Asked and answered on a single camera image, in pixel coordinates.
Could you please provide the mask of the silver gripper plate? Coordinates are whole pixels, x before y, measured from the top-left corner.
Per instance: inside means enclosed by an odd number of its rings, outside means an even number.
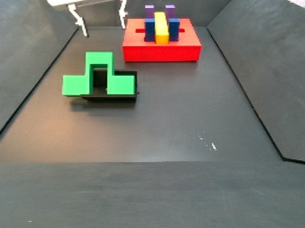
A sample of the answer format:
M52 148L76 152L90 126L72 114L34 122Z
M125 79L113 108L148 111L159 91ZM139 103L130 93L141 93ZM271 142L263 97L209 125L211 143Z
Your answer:
M81 28L81 33L84 37L88 37L88 32L85 28L84 19L76 13L76 5L100 4L110 1L113 0L46 0L48 4L52 7L60 7L62 5L68 5L69 13L76 19L74 25L77 25ZM125 29L125 15L126 15L125 4L126 4L126 0L120 0L118 20L120 20L121 29Z

